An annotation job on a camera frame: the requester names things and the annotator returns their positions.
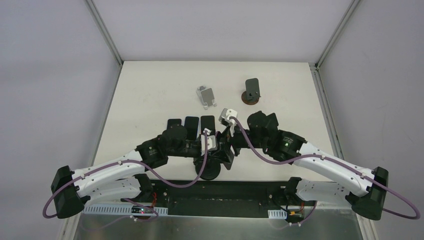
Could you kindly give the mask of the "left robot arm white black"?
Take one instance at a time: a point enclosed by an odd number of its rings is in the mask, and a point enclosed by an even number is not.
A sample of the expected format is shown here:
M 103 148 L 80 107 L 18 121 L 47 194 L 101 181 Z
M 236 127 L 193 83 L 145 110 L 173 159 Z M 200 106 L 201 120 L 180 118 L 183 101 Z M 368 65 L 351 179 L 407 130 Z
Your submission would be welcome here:
M 232 166 L 235 154 L 229 138 L 208 127 L 191 135 L 184 126 L 175 124 L 114 160 L 75 170 L 63 166 L 52 181 L 52 195 L 43 207 L 43 217 L 70 218 L 86 206 L 110 200 L 147 202 L 152 198 L 153 185 L 146 171 L 179 189 L 189 188 L 199 179 L 213 180 L 220 173 L 213 170 L 215 167 Z M 176 184 L 159 175 L 154 169 L 166 165 L 169 157 L 193 158 L 197 174 L 194 180 Z

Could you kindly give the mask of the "phone with lavender case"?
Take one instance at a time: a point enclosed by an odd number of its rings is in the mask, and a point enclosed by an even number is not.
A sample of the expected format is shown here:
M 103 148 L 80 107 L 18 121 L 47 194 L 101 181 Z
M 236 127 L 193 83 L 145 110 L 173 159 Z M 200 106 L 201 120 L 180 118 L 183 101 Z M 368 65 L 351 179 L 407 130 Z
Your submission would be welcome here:
M 167 120 L 167 130 L 178 129 L 182 126 L 182 120 L 180 118 L 171 118 Z

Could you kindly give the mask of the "black pole phone stand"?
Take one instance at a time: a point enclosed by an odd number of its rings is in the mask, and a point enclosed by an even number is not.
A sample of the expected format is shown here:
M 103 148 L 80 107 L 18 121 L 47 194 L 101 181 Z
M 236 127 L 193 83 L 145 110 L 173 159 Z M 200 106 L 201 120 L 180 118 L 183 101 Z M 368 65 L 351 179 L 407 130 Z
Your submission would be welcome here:
M 219 162 L 208 161 L 203 169 L 203 172 L 200 178 L 205 181 L 212 181 L 219 176 L 220 172 L 221 172 L 221 164 Z

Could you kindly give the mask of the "black wedge phone stand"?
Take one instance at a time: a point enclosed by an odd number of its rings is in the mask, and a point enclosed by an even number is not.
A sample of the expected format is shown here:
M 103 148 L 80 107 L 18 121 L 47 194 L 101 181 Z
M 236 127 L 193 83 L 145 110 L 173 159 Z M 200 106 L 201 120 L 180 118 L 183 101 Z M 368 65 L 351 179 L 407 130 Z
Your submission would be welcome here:
M 277 128 L 279 126 L 278 119 L 277 119 L 277 116 L 276 116 L 275 113 L 271 113 L 271 114 L 267 115 L 265 117 L 264 122 L 265 122 L 265 126 L 267 128 L 271 128 L 271 127 Z

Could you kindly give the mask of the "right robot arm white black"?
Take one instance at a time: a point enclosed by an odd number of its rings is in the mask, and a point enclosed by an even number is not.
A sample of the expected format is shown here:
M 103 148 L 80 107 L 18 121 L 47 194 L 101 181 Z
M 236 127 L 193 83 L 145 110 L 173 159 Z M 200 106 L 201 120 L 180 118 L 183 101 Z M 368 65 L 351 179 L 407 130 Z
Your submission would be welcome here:
M 381 219 L 389 173 L 382 167 L 361 167 L 332 156 L 304 137 L 278 128 L 274 113 L 262 111 L 247 119 L 248 129 L 237 119 L 237 111 L 225 108 L 219 121 L 226 126 L 226 140 L 236 154 L 250 148 L 263 161 L 272 165 L 295 165 L 313 171 L 327 181 L 314 182 L 291 177 L 284 190 L 284 200 L 290 205 L 300 201 L 318 201 L 348 205 L 358 215 Z

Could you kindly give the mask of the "phone with beige case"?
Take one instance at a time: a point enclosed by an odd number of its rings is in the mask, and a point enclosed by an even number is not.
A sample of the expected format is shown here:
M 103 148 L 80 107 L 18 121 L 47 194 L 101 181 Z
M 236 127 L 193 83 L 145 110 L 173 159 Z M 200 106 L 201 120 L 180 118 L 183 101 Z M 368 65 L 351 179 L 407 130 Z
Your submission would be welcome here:
M 215 117 L 213 115 L 203 115 L 200 117 L 200 130 L 203 133 L 205 129 L 210 130 L 209 135 L 216 134 Z

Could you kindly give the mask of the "phone with blue case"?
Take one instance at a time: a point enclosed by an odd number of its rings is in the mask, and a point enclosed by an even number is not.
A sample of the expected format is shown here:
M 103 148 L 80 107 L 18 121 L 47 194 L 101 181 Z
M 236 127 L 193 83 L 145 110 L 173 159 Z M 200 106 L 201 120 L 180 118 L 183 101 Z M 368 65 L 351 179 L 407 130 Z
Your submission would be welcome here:
M 195 141 L 198 138 L 200 119 L 197 116 L 186 116 L 184 120 L 184 127 L 187 130 L 187 140 Z

